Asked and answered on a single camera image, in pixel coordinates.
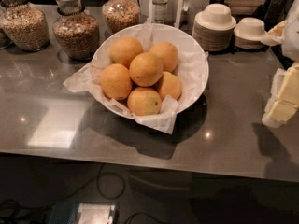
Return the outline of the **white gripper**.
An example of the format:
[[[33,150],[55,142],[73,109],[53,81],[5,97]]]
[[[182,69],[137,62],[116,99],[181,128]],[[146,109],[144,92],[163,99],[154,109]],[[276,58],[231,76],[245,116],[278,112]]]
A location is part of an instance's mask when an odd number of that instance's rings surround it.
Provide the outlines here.
[[[268,32],[261,42],[266,46],[281,45],[282,54],[291,60],[299,61],[299,0],[294,0],[287,16]],[[272,81],[269,98],[262,123],[272,128],[286,124],[299,110],[299,65],[287,70],[279,68]]]

